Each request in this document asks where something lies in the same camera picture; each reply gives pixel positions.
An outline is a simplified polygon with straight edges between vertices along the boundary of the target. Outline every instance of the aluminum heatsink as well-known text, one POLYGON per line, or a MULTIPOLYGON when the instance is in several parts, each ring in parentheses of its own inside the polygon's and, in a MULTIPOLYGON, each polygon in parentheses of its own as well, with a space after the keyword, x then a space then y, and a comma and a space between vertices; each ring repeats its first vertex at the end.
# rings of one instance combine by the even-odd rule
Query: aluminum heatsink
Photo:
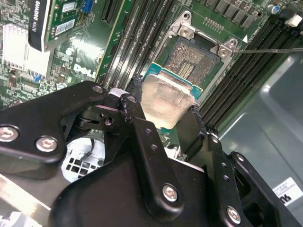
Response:
POLYGON ((14 24, 3 26, 2 63, 29 74, 48 76, 51 52, 40 52, 28 44, 27 30, 14 24))

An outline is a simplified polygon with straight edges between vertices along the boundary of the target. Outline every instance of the white triangle marking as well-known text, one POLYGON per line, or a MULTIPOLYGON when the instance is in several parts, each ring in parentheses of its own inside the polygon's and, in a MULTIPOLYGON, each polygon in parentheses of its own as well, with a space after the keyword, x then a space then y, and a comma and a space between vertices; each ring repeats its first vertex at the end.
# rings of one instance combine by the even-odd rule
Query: white triangle marking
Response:
POLYGON ((244 37, 244 39, 242 39, 242 41, 248 43, 248 36, 246 35, 246 36, 244 37))

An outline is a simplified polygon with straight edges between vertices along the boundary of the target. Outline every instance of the barcode label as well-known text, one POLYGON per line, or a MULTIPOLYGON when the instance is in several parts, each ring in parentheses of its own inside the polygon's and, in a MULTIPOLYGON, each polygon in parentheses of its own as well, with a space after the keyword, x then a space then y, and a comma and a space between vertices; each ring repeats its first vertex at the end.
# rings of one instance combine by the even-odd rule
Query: barcode label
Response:
POLYGON ((273 191, 285 206, 303 196, 302 190, 291 177, 279 184, 273 191))
POLYGON ((75 24, 75 19, 74 19, 74 20, 70 20, 70 21, 68 21, 68 22, 65 22, 65 23, 59 25, 59 26, 56 28, 56 33, 55 33, 55 35, 61 34, 62 32, 65 32, 65 31, 67 31, 68 29, 71 29, 72 27, 74 27, 74 24, 75 24))
POLYGON ((62 13, 75 9, 76 2, 70 2, 63 5, 62 13))

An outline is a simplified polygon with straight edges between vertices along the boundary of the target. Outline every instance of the silver screw head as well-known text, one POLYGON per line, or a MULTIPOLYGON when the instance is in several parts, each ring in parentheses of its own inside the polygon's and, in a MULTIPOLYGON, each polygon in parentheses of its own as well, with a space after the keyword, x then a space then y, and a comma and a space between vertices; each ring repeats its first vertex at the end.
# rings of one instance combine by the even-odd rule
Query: silver screw head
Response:
POLYGON ((218 54, 221 58, 226 58, 226 56, 227 56, 227 52, 225 49, 219 50, 218 54))
POLYGON ((96 92, 98 92, 98 93, 102 93, 103 92, 102 87, 99 87, 97 85, 93 86, 93 90, 96 91, 96 92))
POLYGON ((36 142, 36 147, 43 152, 56 150, 58 144, 52 137, 41 137, 36 142))
POLYGON ((174 202, 178 198, 176 190, 168 184, 163 186, 162 192, 164 197, 170 202, 174 202))
POLYGON ((238 212, 233 207, 227 207, 227 214, 235 224, 241 223, 241 218, 238 212))
POLYGON ((215 143, 219 142, 219 140, 215 136, 212 136, 212 139, 213 139, 213 142, 215 142, 215 143))
POLYGON ((128 96, 127 99, 133 103, 137 102, 137 100, 133 96, 128 96))
POLYGON ((184 29, 184 30, 181 31, 181 34, 182 34, 183 37, 187 37, 188 31, 184 29))
POLYGON ((9 126, 0 127, 0 141, 12 142, 19 136, 17 129, 9 126))
POLYGON ((236 45, 236 41, 235 40, 232 40, 231 41, 231 46, 235 46, 236 45))
POLYGON ((237 154, 237 158, 238 158, 241 162, 244 162, 244 158, 243 158, 241 155, 237 154))

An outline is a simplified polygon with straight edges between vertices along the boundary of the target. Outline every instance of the black mechanical arm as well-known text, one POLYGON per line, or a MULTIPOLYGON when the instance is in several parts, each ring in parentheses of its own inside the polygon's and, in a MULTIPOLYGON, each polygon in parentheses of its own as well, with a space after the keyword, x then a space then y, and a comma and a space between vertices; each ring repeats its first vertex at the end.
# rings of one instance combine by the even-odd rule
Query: black mechanical arm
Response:
POLYGON ((0 173, 53 177, 69 142, 101 130, 106 165, 58 195, 50 227, 300 226, 243 155, 223 152, 195 107, 176 128, 189 163, 167 157, 136 97, 82 82, 0 111, 0 173))

